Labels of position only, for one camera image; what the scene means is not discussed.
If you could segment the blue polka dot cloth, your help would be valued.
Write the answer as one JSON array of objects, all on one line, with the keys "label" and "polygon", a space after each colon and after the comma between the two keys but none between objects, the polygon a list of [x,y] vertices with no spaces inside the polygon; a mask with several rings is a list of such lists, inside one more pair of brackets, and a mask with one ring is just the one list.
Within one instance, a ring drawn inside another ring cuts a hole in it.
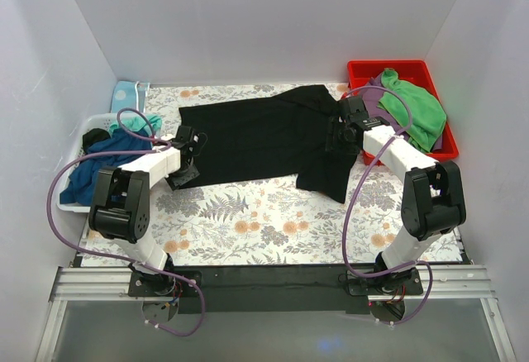
[{"label": "blue polka dot cloth", "polygon": [[111,113],[118,113],[123,108],[134,108],[144,112],[149,91],[148,82],[118,81],[112,95]]}]

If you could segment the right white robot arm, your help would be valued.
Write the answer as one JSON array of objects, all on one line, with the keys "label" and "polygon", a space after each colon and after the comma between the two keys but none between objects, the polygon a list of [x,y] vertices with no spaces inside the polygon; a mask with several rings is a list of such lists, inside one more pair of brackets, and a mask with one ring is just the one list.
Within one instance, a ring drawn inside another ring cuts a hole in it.
[{"label": "right white robot arm", "polygon": [[331,123],[331,147],[366,150],[403,184],[402,227],[379,253],[370,273],[345,266],[349,274],[393,293],[421,263],[423,253],[441,236],[466,220],[460,168],[439,162],[407,143],[381,117],[370,117],[362,98],[348,94],[338,102],[339,120]]}]

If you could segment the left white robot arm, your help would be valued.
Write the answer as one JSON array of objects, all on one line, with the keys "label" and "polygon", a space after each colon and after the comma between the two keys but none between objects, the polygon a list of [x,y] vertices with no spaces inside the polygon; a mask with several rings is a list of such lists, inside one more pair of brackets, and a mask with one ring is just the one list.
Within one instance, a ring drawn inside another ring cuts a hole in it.
[{"label": "left white robot arm", "polygon": [[170,147],[143,155],[119,167],[98,171],[88,225],[126,253],[129,268],[142,284],[160,296],[181,294],[181,283],[170,271],[174,264],[149,229],[150,190],[161,181],[175,191],[199,176],[194,158],[207,135],[180,126]]}]

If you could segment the white laundry basket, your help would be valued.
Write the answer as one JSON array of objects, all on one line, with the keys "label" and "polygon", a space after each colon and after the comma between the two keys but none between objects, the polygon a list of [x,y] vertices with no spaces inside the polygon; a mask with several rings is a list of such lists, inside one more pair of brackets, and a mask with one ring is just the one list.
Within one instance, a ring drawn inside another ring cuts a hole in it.
[{"label": "white laundry basket", "polygon": [[132,112],[124,112],[120,117],[118,117],[115,113],[106,113],[106,114],[97,114],[94,116],[89,117],[84,124],[81,127],[81,131],[79,136],[77,136],[77,140],[74,143],[73,153],[70,157],[70,160],[74,162],[74,164],[69,167],[64,174],[61,176],[60,181],[58,182],[58,188],[57,188],[57,207],[66,212],[76,212],[76,213],[87,213],[89,212],[90,206],[82,206],[77,203],[72,204],[61,204],[59,200],[60,193],[66,189],[66,187],[69,184],[69,176],[71,175],[72,171],[84,160],[89,158],[95,158],[98,156],[105,156],[105,155],[139,155],[138,153],[143,150],[137,150],[137,151],[109,151],[109,152],[101,152],[96,154],[85,154],[82,149],[82,136],[90,131],[93,128],[101,128],[106,131],[108,131],[110,125],[115,121],[120,121],[121,118],[125,117],[134,117],[138,116]]}]

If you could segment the green t-shirt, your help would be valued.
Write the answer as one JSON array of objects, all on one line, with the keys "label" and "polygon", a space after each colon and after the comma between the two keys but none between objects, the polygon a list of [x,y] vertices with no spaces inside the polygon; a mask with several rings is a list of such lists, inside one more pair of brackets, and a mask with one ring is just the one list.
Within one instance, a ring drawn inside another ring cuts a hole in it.
[{"label": "green t-shirt", "polygon": [[446,126],[446,113],[426,89],[400,79],[394,69],[380,74],[382,86],[400,96],[412,113],[412,126],[406,131],[408,142],[423,153],[432,152]]}]

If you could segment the purple t-shirt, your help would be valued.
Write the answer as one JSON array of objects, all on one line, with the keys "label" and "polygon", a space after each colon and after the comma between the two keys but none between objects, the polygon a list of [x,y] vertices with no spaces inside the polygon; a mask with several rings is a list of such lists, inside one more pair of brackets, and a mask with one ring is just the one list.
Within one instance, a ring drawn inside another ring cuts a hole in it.
[{"label": "purple t-shirt", "polygon": [[[400,96],[382,86],[380,74],[376,78],[370,79],[368,82],[369,87],[360,91],[359,95],[362,97],[371,117],[382,117],[395,131],[400,131],[408,124],[407,110],[410,108]],[[408,141],[409,136],[406,131],[403,136]],[[440,138],[434,150],[440,149],[441,143]]]}]

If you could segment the teal t-shirt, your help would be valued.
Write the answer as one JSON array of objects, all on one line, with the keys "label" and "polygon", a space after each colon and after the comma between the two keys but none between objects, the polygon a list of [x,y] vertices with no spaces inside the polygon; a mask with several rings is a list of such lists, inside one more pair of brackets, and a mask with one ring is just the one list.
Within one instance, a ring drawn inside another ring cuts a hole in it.
[{"label": "teal t-shirt", "polygon": [[152,141],[157,135],[157,132],[161,130],[162,119],[157,115],[147,115],[146,118],[134,116],[121,118],[120,121],[113,122],[108,133],[110,136],[117,134],[123,134],[126,136],[132,136],[136,139]]}]

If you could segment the aluminium mounting rail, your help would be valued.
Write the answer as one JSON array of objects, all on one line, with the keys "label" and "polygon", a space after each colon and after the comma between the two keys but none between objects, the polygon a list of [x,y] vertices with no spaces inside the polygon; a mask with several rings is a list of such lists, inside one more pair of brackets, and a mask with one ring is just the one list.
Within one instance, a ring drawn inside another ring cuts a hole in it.
[{"label": "aluminium mounting rail", "polygon": [[[435,264],[431,267],[433,287],[429,298],[433,299],[478,299],[484,310],[493,344],[501,361],[516,359],[507,330],[499,311],[497,292],[482,265]],[[46,323],[45,334],[36,359],[51,360],[54,353],[66,304],[70,301],[113,302],[162,302],[166,297],[138,293],[142,289],[125,267],[60,268],[55,276],[50,301],[50,319],[58,322]]]}]

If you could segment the red plastic bin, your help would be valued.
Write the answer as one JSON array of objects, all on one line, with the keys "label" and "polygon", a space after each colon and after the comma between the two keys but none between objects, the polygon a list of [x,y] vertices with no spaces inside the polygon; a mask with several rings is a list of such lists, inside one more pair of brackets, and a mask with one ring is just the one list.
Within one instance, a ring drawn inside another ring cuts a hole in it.
[{"label": "red plastic bin", "polygon": [[[397,71],[399,78],[426,89],[440,102],[429,69],[423,60],[351,60],[347,64],[350,88],[362,87],[374,79],[384,69]],[[446,123],[441,137],[441,148],[429,154],[438,161],[454,160],[459,151],[449,123]]]}]

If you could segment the blue t-shirt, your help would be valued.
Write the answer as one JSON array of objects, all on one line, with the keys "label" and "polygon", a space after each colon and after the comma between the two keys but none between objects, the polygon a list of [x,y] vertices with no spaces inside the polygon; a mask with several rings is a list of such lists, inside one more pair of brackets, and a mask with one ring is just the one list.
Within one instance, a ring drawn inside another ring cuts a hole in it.
[{"label": "blue t-shirt", "polygon": [[[86,153],[90,155],[109,151],[150,150],[151,148],[152,145],[149,141],[129,135],[123,129],[117,129],[112,132],[110,138],[88,147]],[[98,171],[104,167],[119,167],[123,164],[129,164],[137,158],[139,155],[105,155],[84,160],[69,176],[68,186],[60,193],[60,203],[77,203],[89,207],[93,199]]]}]

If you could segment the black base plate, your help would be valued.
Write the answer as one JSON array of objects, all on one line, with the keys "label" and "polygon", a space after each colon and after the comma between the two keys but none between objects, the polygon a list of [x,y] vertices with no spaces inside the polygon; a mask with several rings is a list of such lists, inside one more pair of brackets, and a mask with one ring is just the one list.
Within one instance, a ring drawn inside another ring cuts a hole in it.
[{"label": "black base plate", "polygon": [[362,279],[342,264],[180,266],[196,282],[207,312],[369,312],[368,297],[420,296],[427,282],[412,269]]}]

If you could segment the black t-shirt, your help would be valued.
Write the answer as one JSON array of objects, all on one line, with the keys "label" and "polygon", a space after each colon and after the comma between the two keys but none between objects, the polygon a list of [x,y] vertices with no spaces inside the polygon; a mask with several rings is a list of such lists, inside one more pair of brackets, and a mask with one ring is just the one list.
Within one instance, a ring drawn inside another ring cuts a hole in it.
[{"label": "black t-shirt", "polygon": [[346,200],[354,155],[326,150],[339,105],[323,85],[297,87],[269,98],[179,110],[183,125],[207,136],[194,159],[199,176],[187,188],[294,174],[297,188]]}]

